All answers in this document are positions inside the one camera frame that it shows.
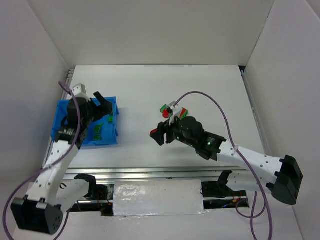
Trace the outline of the red studded lego brick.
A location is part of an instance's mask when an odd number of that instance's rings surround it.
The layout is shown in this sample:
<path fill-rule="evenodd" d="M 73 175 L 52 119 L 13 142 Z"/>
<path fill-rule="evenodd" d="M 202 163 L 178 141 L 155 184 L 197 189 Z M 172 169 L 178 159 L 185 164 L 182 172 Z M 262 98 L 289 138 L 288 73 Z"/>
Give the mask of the red studded lego brick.
<path fill-rule="evenodd" d="M 158 132 L 158 128 L 156 129 L 153 129 L 151 132 L 150 132 L 150 137 L 156 137 L 159 135 L 159 132 Z"/>

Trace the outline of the green square lego brick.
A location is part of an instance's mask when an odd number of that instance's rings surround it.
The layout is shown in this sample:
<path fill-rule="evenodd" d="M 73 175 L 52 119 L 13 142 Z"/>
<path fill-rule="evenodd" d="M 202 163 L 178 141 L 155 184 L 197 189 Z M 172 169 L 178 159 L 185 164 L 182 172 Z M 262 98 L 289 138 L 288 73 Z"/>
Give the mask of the green square lego brick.
<path fill-rule="evenodd" d="M 102 129 L 102 125 L 97 124 L 94 126 L 93 132 L 96 134 L 99 134 L 101 132 L 101 129 Z"/>

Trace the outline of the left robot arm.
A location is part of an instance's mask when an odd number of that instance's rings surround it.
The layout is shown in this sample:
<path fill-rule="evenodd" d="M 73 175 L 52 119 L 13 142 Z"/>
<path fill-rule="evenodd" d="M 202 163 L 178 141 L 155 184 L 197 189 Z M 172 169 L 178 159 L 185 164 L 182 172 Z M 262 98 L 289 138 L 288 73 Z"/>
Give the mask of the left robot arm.
<path fill-rule="evenodd" d="M 46 165 L 25 196 L 12 201 L 10 209 L 19 229 L 54 235 L 63 215 L 78 200 L 96 199 L 100 191 L 107 190 L 97 184 L 94 176 L 84 173 L 63 183 L 69 165 L 87 138 L 89 126 L 113 111 L 113 104 L 98 91 L 93 95 L 99 105 L 82 92 L 71 95 Z"/>

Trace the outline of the green red striped lego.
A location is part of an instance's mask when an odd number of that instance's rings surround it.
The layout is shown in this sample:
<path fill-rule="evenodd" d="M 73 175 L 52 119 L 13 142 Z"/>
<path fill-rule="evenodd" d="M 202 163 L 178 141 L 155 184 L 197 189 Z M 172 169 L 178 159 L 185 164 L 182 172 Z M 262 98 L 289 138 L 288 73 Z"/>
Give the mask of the green red striped lego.
<path fill-rule="evenodd" d="M 185 118 L 188 115 L 189 111 L 186 108 L 182 108 L 181 109 L 181 113 L 179 115 L 179 118 L 182 120 L 183 118 Z"/>

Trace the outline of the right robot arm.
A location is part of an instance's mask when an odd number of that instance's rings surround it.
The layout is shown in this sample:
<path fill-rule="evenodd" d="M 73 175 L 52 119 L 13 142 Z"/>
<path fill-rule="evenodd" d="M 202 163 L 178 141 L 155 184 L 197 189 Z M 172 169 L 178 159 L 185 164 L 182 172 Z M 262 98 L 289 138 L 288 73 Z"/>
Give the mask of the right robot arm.
<path fill-rule="evenodd" d="M 273 157 L 232 145 L 224 137 L 205 131 L 194 117 L 176 119 L 173 123 L 169 120 L 160 122 L 150 132 L 150 137 L 160 146 L 178 141 L 194 148 L 205 160 L 231 164 L 247 171 L 224 170 L 216 184 L 221 192 L 264 190 L 283 204 L 293 206 L 297 203 L 303 173 L 292 156 Z"/>

